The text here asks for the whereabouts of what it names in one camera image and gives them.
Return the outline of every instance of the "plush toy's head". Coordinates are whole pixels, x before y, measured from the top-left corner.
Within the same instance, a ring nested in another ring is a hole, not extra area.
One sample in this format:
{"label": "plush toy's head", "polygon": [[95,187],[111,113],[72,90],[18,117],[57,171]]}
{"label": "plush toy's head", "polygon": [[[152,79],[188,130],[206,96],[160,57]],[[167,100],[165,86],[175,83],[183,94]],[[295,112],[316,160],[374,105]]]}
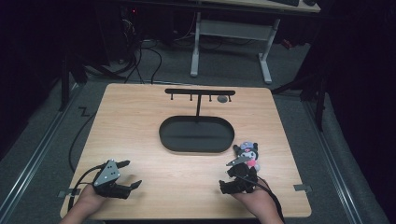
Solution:
{"label": "plush toy's head", "polygon": [[259,158],[257,143],[244,142],[241,144],[241,147],[234,145],[233,150],[238,157],[249,157],[255,161]]}

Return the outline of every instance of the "desk top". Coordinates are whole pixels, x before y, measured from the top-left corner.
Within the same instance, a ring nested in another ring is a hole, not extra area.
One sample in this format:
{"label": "desk top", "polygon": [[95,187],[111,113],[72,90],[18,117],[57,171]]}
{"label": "desk top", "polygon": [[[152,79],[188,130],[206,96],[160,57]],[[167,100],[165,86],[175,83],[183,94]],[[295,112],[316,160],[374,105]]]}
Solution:
{"label": "desk top", "polygon": [[[94,219],[245,218],[253,217],[243,205],[219,189],[230,182],[226,163],[235,159],[232,146],[221,153],[189,154],[166,149],[159,137],[164,120],[174,115],[195,115],[197,97],[171,96],[167,88],[235,91],[232,101],[209,102],[202,97],[201,115],[221,117],[234,128],[233,145],[258,143],[265,178],[282,204],[285,217],[308,217],[311,208],[271,92],[265,88],[110,84],[106,88],[71,188],[86,171],[109,159],[131,161],[120,169],[117,183],[143,180],[127,200],[108,199]],[[92,172],[83,182],[91,182]],[[67,211],[66,197],[61,211]]]}
{"label": "desk top", "polygon": [[282,9],[288,11],[297,11],[297,12],[320,12],[320,7],[318,4],[310,7],[302,0],[300,0],[300,4],[297,7],[288,6],[285,4],[280,4],[268,0],[201,0],[202,2],[207,3],[219,3],[219,4],[232,4],[232,5],[239,5],[244,7],[266,7],[266,8],[273,8],[273,9]]}

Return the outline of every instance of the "human hand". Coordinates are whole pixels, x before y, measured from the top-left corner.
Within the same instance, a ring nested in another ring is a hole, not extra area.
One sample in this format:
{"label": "human hand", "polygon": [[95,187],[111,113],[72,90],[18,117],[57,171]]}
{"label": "human hand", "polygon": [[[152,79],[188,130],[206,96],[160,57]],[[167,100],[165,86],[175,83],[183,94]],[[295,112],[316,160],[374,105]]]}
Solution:
{"label": "human hand", "polygon": [[[267,189],[268,185],[259,179],[258,183]],[[261,224],[283,223],[276,210],[276,204],[264,189],[255,187],[251,193],[235,193],[232,196],[241,202],[246,209],[257,217]]]}
{"label": "human hand", "polygon": [[97,212],[106,198],[96,194],[92,185],[87,185],[78,197],[75,205],[60,223],[82,223],[87,217]]}

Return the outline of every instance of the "black jewelry stand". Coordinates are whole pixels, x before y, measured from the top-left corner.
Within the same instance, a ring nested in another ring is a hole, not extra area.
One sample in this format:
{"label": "black jewelry stand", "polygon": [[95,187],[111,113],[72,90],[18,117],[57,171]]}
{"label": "black jewelry stand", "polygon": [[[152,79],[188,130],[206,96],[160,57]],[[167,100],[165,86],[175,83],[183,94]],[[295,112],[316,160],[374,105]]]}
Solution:
{"label": "black jewelry stand", "polygon": [[235,91],[166,89],[165,92],[171,94],[171,100],[174,94],[188,94],[191,101],[193,95],[198,95],[195,116],[173,116],[161,125],[160,138],[166,148],[177,152],[219,153],[231,146],[233,126],[219,117],[200,116],[200,108],[202,95],[208,95],[210,102],[213,95],[222,96],[225,103],[231,102],[230,96]]}

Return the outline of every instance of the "plush toy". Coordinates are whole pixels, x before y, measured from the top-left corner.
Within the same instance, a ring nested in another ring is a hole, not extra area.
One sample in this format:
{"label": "plush toy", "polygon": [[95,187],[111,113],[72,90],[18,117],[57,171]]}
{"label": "plush toy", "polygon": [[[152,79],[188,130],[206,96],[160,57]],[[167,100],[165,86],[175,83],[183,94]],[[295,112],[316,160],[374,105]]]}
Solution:
{"label": "plush toy", "polygon": [[248,157],[250,160],[246,161],[247,166],[254,167],[256,171],[260,170],[260,165],[257,164],[259,158],[259,148],[257,143],[244,142],[241,146],[233,145],[233,150],[237,157]]}

